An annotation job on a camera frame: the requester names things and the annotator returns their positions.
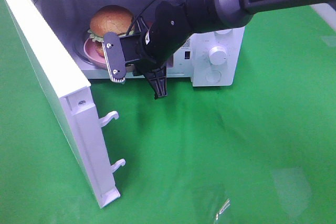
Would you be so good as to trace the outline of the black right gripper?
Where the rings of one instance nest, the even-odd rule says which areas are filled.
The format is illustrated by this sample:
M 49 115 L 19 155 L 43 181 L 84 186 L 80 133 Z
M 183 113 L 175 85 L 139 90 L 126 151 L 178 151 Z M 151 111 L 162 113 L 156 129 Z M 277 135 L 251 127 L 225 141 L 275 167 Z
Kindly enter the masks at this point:
M 144 76 L 155 92 L 154 98 L 160 99 L 167 96 L 166 63 L 155 60 L 144 49 L 149 28 L 143 17 L 139 17 L 132 35 L 119 38 L 116 33 L 106 33 L 103 37 L 104 58 L 112 82 L 124 83 L 125 66 L 134 65 L 133 75 Z

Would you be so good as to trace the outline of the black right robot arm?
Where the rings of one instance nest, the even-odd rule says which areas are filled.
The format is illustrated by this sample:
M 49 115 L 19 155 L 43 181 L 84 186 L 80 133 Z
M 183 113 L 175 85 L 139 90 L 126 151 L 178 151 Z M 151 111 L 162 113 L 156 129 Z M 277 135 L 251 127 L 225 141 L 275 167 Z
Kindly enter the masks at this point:
M 240 28 L 253 15 L 275 9 L 327 3 L 333 0 L 164 0 L 155 9 L 151 27 L 118 37 L 108 32 L 103 51 L 112 82 L 123 83 L 126 67 L 144 76 L 159 99 L 167 95 L 166 61 L 193 34 Z

